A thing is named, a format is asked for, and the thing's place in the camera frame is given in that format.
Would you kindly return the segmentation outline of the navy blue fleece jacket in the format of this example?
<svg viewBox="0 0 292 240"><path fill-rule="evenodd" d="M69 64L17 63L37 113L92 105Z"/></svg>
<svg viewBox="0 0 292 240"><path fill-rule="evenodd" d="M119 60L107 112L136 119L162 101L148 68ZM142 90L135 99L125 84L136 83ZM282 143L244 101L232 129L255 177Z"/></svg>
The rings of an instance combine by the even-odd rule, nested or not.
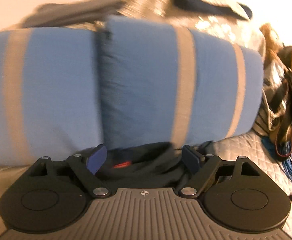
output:
<svg viewBox="0 0 292 240"><path fill-rule="evenodd" d="M95 176L113 192L168 187L179 192L193 175L182 161L181 150L164 141L108 151Z"/></svg>

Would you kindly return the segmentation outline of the left blue striped pillow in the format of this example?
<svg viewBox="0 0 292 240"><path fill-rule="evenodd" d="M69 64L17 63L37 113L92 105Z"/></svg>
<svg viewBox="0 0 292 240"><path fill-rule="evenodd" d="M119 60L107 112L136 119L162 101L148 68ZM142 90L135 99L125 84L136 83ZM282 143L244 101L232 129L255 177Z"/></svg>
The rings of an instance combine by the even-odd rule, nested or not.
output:
<svg viewBox="0 0 292 240"><path fill-rule="evenodd" d="M0 32L0 165L63 160L102 142L95 34Z"/></svg>

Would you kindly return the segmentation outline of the blue striped pillow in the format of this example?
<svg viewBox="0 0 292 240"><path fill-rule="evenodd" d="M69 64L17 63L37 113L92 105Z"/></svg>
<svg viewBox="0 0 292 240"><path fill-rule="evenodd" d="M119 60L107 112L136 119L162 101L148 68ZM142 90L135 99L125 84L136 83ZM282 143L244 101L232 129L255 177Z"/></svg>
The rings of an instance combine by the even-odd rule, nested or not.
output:
<svg viewBox="0 0 292 240"><path fill-rule="evenodd" d="M246 133L262 98L254 50L196 30L122 16L99 34L108 148L169 141L176 148Z"/></svg>
<svg viewBox="0 0 292 240"><path fill-rule="evenodd" d="M102 142L95 34L0 32L0 165L63 160Z"/></svg>

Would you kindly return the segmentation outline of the black bag pile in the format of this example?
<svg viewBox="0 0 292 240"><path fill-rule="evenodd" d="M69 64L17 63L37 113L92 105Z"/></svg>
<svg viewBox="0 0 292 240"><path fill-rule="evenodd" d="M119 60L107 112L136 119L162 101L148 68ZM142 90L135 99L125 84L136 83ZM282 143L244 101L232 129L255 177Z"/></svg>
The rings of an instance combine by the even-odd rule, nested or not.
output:
<svg viewBox="0 0 292 240"><path fill-rule="evenodd" d="M283 47L264 67L262 101L253 130L268 137L275 158L292 154L292 46Z"/></svg>

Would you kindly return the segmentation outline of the right blue striped pillow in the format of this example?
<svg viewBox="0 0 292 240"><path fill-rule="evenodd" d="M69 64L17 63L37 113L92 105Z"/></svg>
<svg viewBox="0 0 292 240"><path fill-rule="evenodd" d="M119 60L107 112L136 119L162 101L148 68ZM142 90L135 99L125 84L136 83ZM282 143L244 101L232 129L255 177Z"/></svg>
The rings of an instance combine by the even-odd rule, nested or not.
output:
<svg viewBox="0 0 292 240"><path fill-rule="evenodd" d="M122 16L99 34L108 148L169 141L176 148L246 133L262 98L254 50L196 30Z"/></svg>

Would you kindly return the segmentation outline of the brown teddy bear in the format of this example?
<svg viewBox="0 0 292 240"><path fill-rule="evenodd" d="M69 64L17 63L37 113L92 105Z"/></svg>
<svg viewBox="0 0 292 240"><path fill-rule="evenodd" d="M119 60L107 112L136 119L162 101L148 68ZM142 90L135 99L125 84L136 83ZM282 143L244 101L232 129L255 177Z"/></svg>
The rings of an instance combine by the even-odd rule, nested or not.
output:
<svg viewBox="0 0 292 240"><path fill-rule="evenodd" d="M265 23L260 27L266 42L266 52L264 58L264 67L267 67L273 60L279 61L277 53L284 48L277 32L270 23Z"/></svg>

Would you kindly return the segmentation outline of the folded grey cloth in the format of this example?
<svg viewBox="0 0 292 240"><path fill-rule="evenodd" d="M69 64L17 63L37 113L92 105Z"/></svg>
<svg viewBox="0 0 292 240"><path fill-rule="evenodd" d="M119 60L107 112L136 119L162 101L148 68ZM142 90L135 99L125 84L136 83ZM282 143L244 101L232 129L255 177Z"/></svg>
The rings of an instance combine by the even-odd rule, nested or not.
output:
<svg viewBox="0 0 292 240"><path fill-rule="evenodd" d="M40 5L27 16L20 26L22 28L62 27L79 23L92 23L104 20L116 14L124 5L122 0L86 0L81 2Z"/></svg>

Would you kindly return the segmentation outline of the folded navy garment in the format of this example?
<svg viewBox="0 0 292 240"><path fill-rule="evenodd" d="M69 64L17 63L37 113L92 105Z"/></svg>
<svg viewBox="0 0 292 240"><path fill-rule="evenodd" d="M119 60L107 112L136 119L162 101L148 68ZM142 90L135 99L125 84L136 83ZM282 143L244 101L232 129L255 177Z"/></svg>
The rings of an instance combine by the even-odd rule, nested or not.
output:
<svg viewBox="0 0 292 240"><path fill-rule="evenodd" d="M231 0L173 0L173 4L190 12L231 16L245 21L253 18L253 12L248 6Z"/></svg>

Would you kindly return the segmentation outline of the silver floral bedspread roll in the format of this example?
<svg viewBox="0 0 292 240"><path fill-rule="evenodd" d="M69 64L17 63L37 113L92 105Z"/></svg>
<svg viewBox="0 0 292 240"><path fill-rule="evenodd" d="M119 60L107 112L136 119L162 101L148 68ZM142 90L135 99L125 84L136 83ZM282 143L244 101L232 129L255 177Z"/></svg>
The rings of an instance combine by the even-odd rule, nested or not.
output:
<svg viewBox="0 0 292 240"><path fill-rule="evenodd" d="M173 0L122 1L124 1L124 5L116 15L195 29L258 51L261 57L265 56L265 38L251 20L245 21L231 16L185 11L176 7Z"/></svg>

